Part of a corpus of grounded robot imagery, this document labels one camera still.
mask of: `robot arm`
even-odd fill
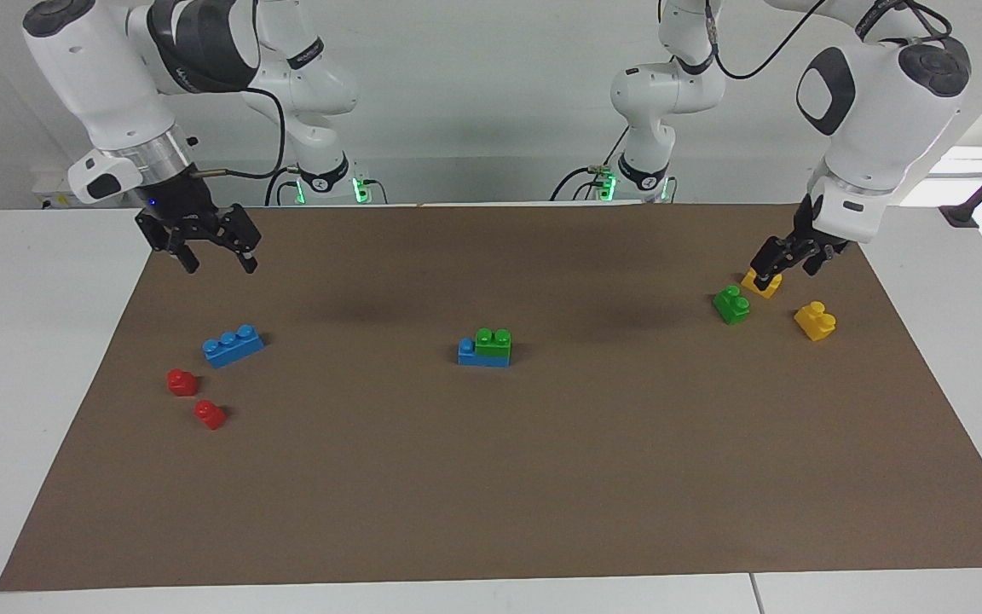
[[[192,273],[199,260],[188,241],[209,240],[253,272],[260,232],[241,206],[225,212],[214,206],[124,23],[95,0],[44,0],[22,25],[32,57],[94,145],[67,171],[79,199],[95,202],[135,189],[147,202],[136,221],[152,249],[165,250]]]
[[[296,170],[313,191],[355,191],[340,182],[351,164],[325,119],[354,108],[354,80],[324,56],[299,0],[153,0],[112,10],[43,0],[23,27],[32,57],[94,144],[67,172],[71,188],[84,202],[136,190],[147,202],[136,221],[149,244],[188,272],[199,261],[187,241],[209,240],[251,273],[260,233],[241,206],[214,206],[203,178],[226,171],[192,164],[159,93],[241,92],[278,124],[266,92],[284,108]]]
[[[241,92],[284,125],[301,178],[322,198],[351,197],[351,163],[327,117],[358,102],[352,75],[325,54],[300,0],[155,0],[126,16],[128,38],[164,94]],[[280,101],[280,110],[268,92]]]
[[[280,98],[297,157],[295,172],[316,198],[357,198],[357,188],[346,180],[354,175],[354,163],[327,119],[355,108],[355,78],[325,52],[300,0],[265,0],[257,23],[266,57],[252,87]],[[242,96],[250,108],[278,122],[277,109],[264,96]]]
[[[803,12],[812,4],[766,1]],[[822,5],[819,12],[851,25],[862,43],[822,51],[799,82],[802,115],[831,144],[794,215],[794,232],[768,238],[752,261],[760,290],[802,261],[815,275],[849,241],[873,240],[908,169],[960,112],[971,62],[948,32],[933,31],[925,10],[905,0]]]
[[[714,10],[721,0],[714,0]],[[612,106],[627,120],[624,153],[616,162],[617,192],[652,202],[662,194],[677,140],[662,118],[714,108],[725,94],[725,75],[714,65],[705,0],[669,0],[659,39],[669,62],[631,67],[612,82]]]

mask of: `white table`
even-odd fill
[[[0,572],[147,260],[133,214],[0,212]],[[982,238],[935,210],[892,209],[866,252],[982,454]],[[120,589],[0,594],[0,611],[753,614],[759,602],[982,613],[982,571]]]

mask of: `brown paper mat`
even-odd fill
[[[268,210],[256,275],[155,256],[0,590],[982,567],[982,460],[860,250],[710,306],[791,213]],[[456,366],[480,326],[510,369]]]

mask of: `blue three-stud block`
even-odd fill
[[[264,349],[264,339],[260,339],[256,327],[244,325],[237,332],[223,332],[218,339],[207,339],[203,342],[203,357],[215,369],[225,367],[231,362],[240,361],[249,354],[256,354]]]
[[[510,366],[509,356],[477,356],[476,342],[464,338],[457,345],[457,364],[464,367],[501,367]]]

